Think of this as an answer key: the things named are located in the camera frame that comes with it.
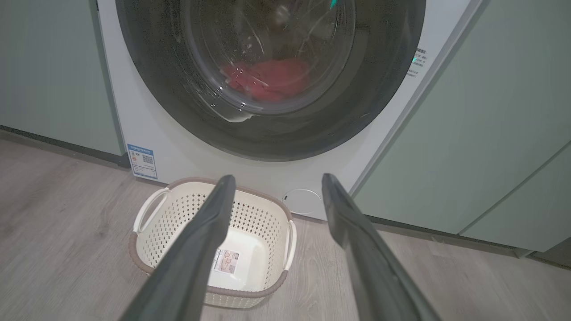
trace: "basket handle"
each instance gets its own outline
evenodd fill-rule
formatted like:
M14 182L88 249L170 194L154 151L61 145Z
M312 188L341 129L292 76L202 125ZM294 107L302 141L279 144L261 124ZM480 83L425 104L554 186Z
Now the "basket handle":
M135 218L135 224L133 224L133 232L140 234L144 231L144 229L147 227L148 223L152 220L153 217L155 217L155 215L159 211L160 207L163 206L164 201L167 200L167 197L165 194L168 193L168 191L169 191L168 187L161 188L160 190L152 193L152 195L149 196L146 201L144 201L143 206L141 206L141 209L139 210L139 213L137 214L137 217ZM143 228L141 228L141 220L143 220L143 217L147 213L148 208L161 195L163 196L163 199L155 207L155 210L152 212L151 216L148 217L147 222L145 223Z
M288 235L291 240L291 246L289 247L289 250L286 250L289 251L287 259L285 260L284 270L286 271L289 271L289 268L291 267L291 262L293 262L293 257L295 256L295 247L297 245L297 230L295 229L295 224L292 220L289 221L289 233L291 234L291 236Z

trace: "green cabinet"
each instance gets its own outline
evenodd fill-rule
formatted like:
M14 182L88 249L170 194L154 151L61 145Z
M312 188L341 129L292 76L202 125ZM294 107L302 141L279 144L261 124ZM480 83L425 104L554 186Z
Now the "green cabinet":
M571 2L481 9L358 190L365 214L457 234L571 141Z
M461 235L539 252L570 237L571 146L565 146Z
M0 125L125 153L95 0L2 0L0 43Z

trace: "perforated basket wall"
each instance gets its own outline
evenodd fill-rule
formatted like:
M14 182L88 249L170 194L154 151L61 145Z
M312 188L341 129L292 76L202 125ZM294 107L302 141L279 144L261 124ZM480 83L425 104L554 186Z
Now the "perforated basket wall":
M131 257L141 270L151 273L182 229L204 203L215 182L189 178L169 186L164 202L154 217L134 233ZM234 197L230 227L261 237L268 247L266 278L262 291L248 292L208 286L205 303L248 308L258 304L284 282L288 229L291 214L280 201L262 193L238 188Z

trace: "qr code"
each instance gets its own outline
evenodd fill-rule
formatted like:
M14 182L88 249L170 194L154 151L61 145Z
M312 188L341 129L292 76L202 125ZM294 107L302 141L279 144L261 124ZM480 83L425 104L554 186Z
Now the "qr code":
M154 164L154 163L152 162L152 157L150 157L150 156L145 156L145 155L143 155L143 161L144 161L145 163L147 163L147 164L151 164L151 165Z

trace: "washing machine door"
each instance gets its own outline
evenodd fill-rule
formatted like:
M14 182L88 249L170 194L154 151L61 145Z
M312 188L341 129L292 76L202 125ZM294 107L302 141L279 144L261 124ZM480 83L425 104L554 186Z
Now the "washing machine door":
M333 149L387 105L425 0L116 0L161 106L228 153L293 161Z

